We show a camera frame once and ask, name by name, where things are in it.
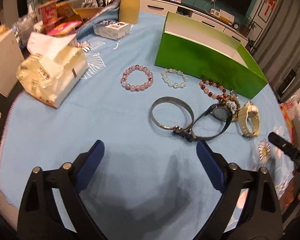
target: yellow bottle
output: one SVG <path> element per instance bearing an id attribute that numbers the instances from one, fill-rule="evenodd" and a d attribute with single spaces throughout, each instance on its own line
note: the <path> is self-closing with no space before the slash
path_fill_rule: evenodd
<path id="1" fill-rule="evenodd" d="M 140 0 L 121 0 L 119 21 L 136 24 L 139 18 Z"/>

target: drawer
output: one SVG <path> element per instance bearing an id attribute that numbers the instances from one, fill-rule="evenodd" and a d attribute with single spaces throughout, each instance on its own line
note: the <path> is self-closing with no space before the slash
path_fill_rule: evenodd
<path id="1" fill-rule="evenodd" d="M 140 12 L 150 12 L 166 16 L 168 12 L 176 13 L 178 6 L 153 0 L 140 0 Z"/>
<path id="2" fill-rule="evenodd" d="M 215 28 L 218 31 L 223 32 L 225 30 L 225 27 L 222 26 L 221 24 L 218 24 L 215 21 L 212 21 L 212 20 L 210 20 L 210 19 L 208 19 L 206 17 L 203 17 L 203 16 L 201 16 L 199 14 L 193 13 L 192 16 L 191 16 L 191 18 L 195 19 L 195 20 L 197 20 L 199 22 L 202 22 L 202 23 L 204 23 L 206 25 L 209 25 L 210 27 Z"/>
<path id="3" fill-rule="evenodd" d="M 234 38 L 235 40 L 239 41 L 244 47 L 247 45 L 248 41 L 243 38 L 242 36 L 240 36 L 239 34 L 225 28 L 224 34 L 227 34 L 228 36 Z"/>

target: curtain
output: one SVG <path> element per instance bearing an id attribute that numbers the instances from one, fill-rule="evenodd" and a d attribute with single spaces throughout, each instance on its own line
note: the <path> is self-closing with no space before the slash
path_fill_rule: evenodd
<path id="1" fill-rule="evenodd" d="M 300 64 L 300 0 L 278 0 L 256 49 L 254 59 L 277 90 L 290 70 Z M 288 99 L 299 87 L 300 68 L 282 99 Z"/>

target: green box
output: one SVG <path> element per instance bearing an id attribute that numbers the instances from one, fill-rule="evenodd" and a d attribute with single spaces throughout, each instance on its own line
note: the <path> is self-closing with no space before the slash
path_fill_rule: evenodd
<path id="1" fill-rule="evenodd" d="M 169 12 L 155 65 L 217 82 L 252 99 L 268 83 L 240 42 L 189 17 Z"/>

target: blue tablecloth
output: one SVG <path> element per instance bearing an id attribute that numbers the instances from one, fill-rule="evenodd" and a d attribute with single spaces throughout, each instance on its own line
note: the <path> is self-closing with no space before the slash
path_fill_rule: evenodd
<path id="1" fill-rule="evenodd" d="M 100 17 L 117 17 L 106 12 Z M 59 109 L 46 106 L 24 92 L 10 112 L 0 150 L 0 189 L 15 207 L 20 206 L 31 170 L 59 168 L 72 162 L 100 139 L 106 150 L 100 167 L 80 196 L 92 218 L 109 240 L 192 239 L 215 208 L 221 194 L 210 183 L 196 156 L 196 143 L 173 136 L 149 119 L 152 103 L 173 96 L 188 103 L 199 116 L 216 100 L 189 76 L 183 89 L 163 82 L 162 68 L 154 66 L 165 17 L 140 13 L 129 36 L 111 41 L 86 32 L 81 41 L 90 42 L 86 54 L 89 70 Z M 125 90 L 120 79 L 135 64 L 147 66 L 154 76 L 152 87 L 140 92 Z M 171 81 L 182 78 L 170 74 Z M 129 75 L 130 84 L 146 81 L 143 72 Z M 216 88 L 212 92 L 220 93 Z M 241 105 L 247 98 L 239 96 Z M 237 123 L 208 144 L 230 163 L 242 169 L 269 169 L 280 196 L 291 178 L 293 163 L 267 141 L 270 132 L 288 139 L 281 111 L 269 85 L 253 99 L 261 117 L 261 134 L 242 137 Z M 167 125 L 184 126 L 189 118 L 180 108 L 163 104 L 154 115 Z M 200 120 L 195 132 L 216 134 L 222 125 L 213 117 Z M 55 190 L 62 219 L 72 228 L 62 200 Z M 239 218 L 243 193 L 228 229 Z"/>

